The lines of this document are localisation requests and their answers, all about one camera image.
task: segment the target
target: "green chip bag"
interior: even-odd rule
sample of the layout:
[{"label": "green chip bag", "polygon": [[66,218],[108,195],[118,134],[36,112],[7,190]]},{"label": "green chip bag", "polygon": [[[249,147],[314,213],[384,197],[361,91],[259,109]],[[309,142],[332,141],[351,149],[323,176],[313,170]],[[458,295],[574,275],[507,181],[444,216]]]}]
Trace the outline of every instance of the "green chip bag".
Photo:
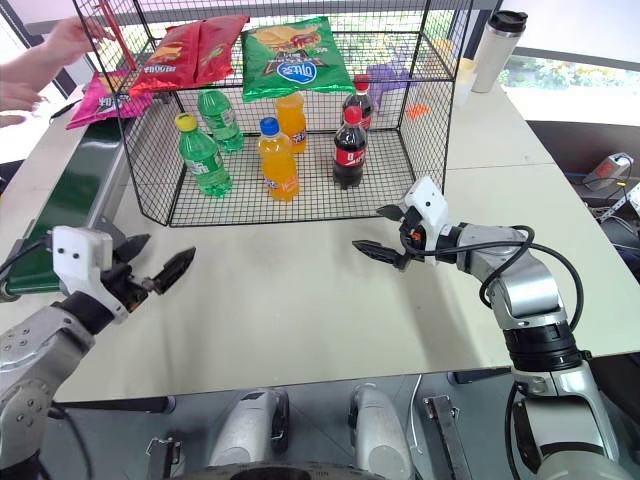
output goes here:
[{"label": "green chip bag", "polygon": [[242,32],[242,52],[245,102],[298,90],[355,92],[327,17]]}]

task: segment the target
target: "metal wire rack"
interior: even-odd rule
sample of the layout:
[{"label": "metal wire rack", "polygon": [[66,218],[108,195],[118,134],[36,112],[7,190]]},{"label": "metal wire rack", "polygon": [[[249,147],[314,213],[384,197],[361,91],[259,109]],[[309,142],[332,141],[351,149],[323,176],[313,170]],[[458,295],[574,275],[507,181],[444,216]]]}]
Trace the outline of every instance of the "metal wire rack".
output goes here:
[{"label": "metal wire rack", "polygon": [[[360,186],[341,190],[332,179],[333,134],[340,125],[346,95],[304,92],[308,144],[297,155],[300,194],[290,203],[272,200],[262,181],[256,145],[261,118],[274,116],[270,99],[242,102],[242,51],[232,51],[235,73],[215,83],[230,99],[245,135],[241,152],[224,155],[233,189],[223,198],[205,196],[178,153],[173,118],[182,111],[198,116],[197,90],[156,94],[151,108],[135,121],[119,124],[140,211],[173,227],[236,225],[375,216],[396,202],[423,175],[444,189],[454,80],[472,0],[74,0],[85,27],[97,22],[111,30],[110,8],[138,67],[144,65],[166,27],[220,15],[246,14],[245,28],[277,25],[324,15],[350,75],[372,65],[392,64],[398,78],[371,76],[375,84],[393,83],[382,97],[368,136]],[[113,95],[127,92],[137,70],[116,82],[109,74],[127,68],[121,47],[103,41],[93,60]]]}]

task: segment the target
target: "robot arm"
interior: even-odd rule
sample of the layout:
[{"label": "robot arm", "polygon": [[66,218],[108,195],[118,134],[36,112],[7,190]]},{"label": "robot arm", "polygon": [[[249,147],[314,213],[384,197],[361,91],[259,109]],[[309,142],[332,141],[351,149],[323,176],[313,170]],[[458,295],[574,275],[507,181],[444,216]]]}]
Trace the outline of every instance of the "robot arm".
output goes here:
[{"label": "robot arm", "polygon": [[486,286],[524,396],[514,404],[513,416],[525,465],[539,479],[630,478],[615,463],[618,447],[609,417],[567,323],[557,284],[529,253],[532,239],[515,228],[448,225],[446,201],[428,177],[411,187],[400,206],[379,213],[401,221],[406,252],[368,240],[354,242],[358,250],[399,269],[425,256],[434,264],[456,264]]},{"label": "robot arm", "polygon": [[175,255],[140,283],[126,263],[112,263],[111,237],[56,227],[53,267],[69,296],[0,336],[0,478],[36,479],[47,414],[60,385],[112,321],[122,322],[155,290],[164,293],[191,264],[195,248]]}]

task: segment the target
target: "white table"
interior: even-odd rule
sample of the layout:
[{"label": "white table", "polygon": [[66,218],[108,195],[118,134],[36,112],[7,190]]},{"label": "white table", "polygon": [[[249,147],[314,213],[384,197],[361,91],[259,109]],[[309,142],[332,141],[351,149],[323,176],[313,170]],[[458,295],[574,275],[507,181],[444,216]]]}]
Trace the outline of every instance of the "white table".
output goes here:
[{"label": "white table", "polygon": [[[472,94],[452,122],[445,188],[452,223],[535,228],[536,241],[565,254],[582,276],[579,346],[595,355],[637,349],[640,287],[505,94]],[[78,132],[69,135],[69,144],[77,142]],[[48,141],[46,136],[20,173],[36,162],[44,170],[45,156],[73,150],[64,142],[54,150]],[[41,152],[47,154],[41,158]],[[0,255],[52,185],[45,188],[43,181],[30,189],[17,178],[0,206]],[[139,273],[155,273],[191,245],[198,249],[196,260],[167,295],[150,298],[125,324],[99,335],[59,400],[510,363],[493,314],[477,298],[475,279],[446,264],[413,263],[402,274],[351,246],[366,238],[399,247],[397,224],[387,220],[170,229],[139,214],[129,187],[115,223],[128,234],[152,234],[134,261]],[[571,313],[571,278],[555,260],[544,260]],[[0,305],[0,329],[54,298]]]}]

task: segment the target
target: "chip bag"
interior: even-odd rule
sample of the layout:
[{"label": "chip bag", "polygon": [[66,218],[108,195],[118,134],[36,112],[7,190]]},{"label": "chip bag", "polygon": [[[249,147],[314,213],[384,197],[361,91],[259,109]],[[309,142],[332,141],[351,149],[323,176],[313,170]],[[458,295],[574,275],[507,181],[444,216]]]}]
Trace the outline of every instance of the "chip bag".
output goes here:
[{"label": "chip bag", "polygon": [[167,28],[167,35],[129,90],[131,95],[190,87],[198,64],[201,22]]},{"label": "chip bag", "polygon": [[201,23],[195,87],[217,82],[233,73],[231,48],[248,21],[246,15],[229,15]]},{"label": "chip bag", "polygon": [[355,92],[327,17],[247,30],[242,50],[245,102],[298,90]]},{"label": "chip bag", "polygon": [[[128,70],[116,70],[109,73],[113,88],[118,89],[126,79]],[[150,93],[132,98],[127,93],[119,93],[118,107],[120,118],[141,117],[151,106],[153,96]],[[109,82],[102,73],[94,73],[80,106],[71,118],[67,130],[82,127],[106,118],[117,117],[118,111],[113,101]]]}]

